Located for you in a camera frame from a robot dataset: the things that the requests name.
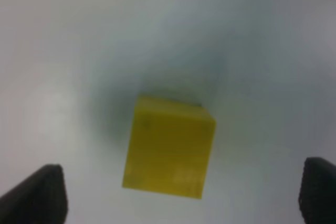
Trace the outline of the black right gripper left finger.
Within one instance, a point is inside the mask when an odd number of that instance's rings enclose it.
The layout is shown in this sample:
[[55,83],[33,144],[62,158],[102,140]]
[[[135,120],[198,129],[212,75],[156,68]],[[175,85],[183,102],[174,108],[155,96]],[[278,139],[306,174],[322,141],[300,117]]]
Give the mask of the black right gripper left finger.
[[63,168],[47,164],[1,196],[1,223],[65,223],[68,199]]

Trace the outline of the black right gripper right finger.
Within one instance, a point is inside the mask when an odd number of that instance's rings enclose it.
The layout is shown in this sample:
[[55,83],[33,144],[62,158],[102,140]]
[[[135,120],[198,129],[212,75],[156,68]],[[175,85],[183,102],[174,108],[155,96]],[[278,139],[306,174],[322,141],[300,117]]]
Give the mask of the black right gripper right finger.
[[335,223],[335,165],[321,157],[304,162],[299,209],[305,223]]

